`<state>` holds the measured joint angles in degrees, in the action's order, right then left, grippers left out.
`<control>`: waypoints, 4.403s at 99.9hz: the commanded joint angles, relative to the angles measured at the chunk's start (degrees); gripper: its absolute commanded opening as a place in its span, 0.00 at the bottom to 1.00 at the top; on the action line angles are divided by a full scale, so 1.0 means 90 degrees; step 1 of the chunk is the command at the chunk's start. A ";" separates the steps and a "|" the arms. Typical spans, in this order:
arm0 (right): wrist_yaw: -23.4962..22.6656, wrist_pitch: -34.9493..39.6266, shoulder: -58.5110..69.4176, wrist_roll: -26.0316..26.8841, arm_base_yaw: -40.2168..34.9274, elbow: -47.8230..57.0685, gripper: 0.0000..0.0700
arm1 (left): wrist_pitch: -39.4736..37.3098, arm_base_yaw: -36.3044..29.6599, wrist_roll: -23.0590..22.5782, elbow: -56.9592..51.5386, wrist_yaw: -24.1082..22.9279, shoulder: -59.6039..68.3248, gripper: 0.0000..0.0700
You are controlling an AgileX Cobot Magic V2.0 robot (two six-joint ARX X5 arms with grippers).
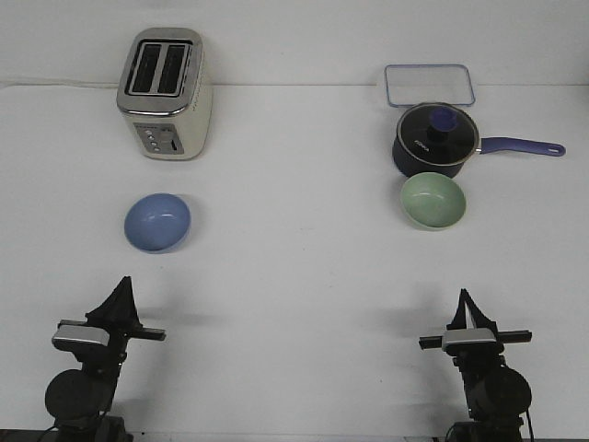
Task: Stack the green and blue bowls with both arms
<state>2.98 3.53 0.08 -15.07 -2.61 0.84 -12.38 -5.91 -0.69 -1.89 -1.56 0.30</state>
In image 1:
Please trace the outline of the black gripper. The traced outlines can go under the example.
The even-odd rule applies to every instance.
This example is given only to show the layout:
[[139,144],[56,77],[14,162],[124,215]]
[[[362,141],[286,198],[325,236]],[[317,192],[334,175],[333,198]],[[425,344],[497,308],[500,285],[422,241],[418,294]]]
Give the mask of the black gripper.
[[455,316],[446,325],[448,331],[464,330],[467,326],[468,309],[471,323],[474,328],[488,329],[495,335],[496,343],[461,344],[452,346],[448,352],[442,350],[443,335],[422,336],[419,338],[419,346],[422,350],[441,349],[444,353],[455,358],[456,366],[501,366],[505,364],[504,346],[508,343],[529,343],[532,332],[528,330],[498,331],[494,320],[489,319],[477,306],[466,288],[460,290]]
[[123,276],[112,293],[97,308],[86,314],[86,320],[61,320],[61,325],[97,327],[110,334],[107,346],[91,344],[66,344],[59,351],[72,353],[81,364],[117,365],[125,361],[126,348],[131,339],[164,341],[165,330],[147,328],[139,320],[131,276]]

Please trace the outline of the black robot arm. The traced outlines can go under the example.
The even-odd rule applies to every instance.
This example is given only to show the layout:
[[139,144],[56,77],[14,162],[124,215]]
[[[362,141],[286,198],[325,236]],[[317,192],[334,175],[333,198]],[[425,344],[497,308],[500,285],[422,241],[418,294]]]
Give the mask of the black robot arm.
[[521,427],[530,422],[532,390],[523,375],[507,366],[503,351],[508,343],[531,339],[528,330],[500,331],[465,288],[445,332],[419,339],[422,350],[439,349],[449,355],[462,378],[469,420],[453,423],[445,441],[523,439]]
[[124,419],[110,414],[131,339],[162,342],[166,332],[139,320],[130,276],[83,320],[60,320],[52,345],[81,364],[56,375],[45,390],[57,441],[132,441]]

